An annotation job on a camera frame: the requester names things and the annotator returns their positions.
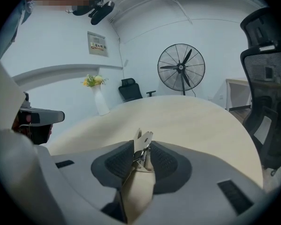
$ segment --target standing fan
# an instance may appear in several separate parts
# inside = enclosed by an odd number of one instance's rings
[[[168,88],[182,91],[192,90],[203,79],[204,59],[197,49],[187,44],[175,44],[161,54],[158,65],[161,81]]]

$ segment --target white vase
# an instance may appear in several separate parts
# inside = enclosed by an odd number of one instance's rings
[[[100,116],[110,113],[110,110],[105,102],[101,92],[101,85],[91,87],[94,93],[95,103]]]

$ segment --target chair headrest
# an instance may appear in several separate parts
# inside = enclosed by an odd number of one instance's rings
[[[122,86],[123,87],[131,86],[133,84],[135,84],[135,80],[133,78],[122,79]]]

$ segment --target framed notice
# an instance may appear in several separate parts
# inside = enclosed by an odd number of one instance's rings
[[[88,32],[89,54],[108,57],[105,37]]]

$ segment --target fan blade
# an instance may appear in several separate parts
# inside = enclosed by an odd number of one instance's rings
[[[162,69],[177,69],[177,66],[164,66],[164,67],[160,67]]]
[[[187,78],[185,72],[183,72],[183,77],[184,77],[184,80],[186,81],[186,84],[190,87],[191,85],[190,85],[190,83],[188,81],[188,78]]]
[[[191,54],[192,54],[192,49],[189,50],[187,56],[184,58],[184,60],[182,62],[183,65],[185,65],[187,63],[187,61],[188,61],[189,57],[191,56]]]

